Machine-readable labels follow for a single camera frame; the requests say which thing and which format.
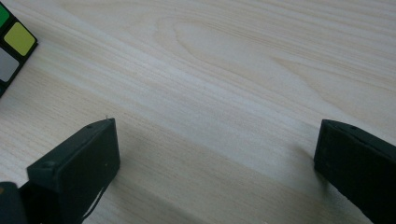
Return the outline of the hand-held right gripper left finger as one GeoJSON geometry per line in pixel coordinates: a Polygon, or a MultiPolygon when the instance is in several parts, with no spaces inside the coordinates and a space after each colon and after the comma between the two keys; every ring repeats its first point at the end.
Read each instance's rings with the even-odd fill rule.
{"type": "Polygon", "coordinates": [[[82,224],[120,169],[116,121],[83,127],[27,167],[21,187],[30,224],[82,224]]]}

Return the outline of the multicoloured puzzle cube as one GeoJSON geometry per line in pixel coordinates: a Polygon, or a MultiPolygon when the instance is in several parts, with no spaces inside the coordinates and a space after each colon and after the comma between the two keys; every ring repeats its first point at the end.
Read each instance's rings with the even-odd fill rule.
{"type": "Polygon", "coordinates": [[[36,37],[0,2],[0,97],[36,46],[36,37]]]}

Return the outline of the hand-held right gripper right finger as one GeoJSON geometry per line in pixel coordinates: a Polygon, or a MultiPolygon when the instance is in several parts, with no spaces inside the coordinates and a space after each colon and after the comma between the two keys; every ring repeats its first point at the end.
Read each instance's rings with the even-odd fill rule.
{"type": "Polygon", "coordinates": [[[396,224],[396,146],[356,126],[325,119],[314,163],[374,224],[396,224]]]}

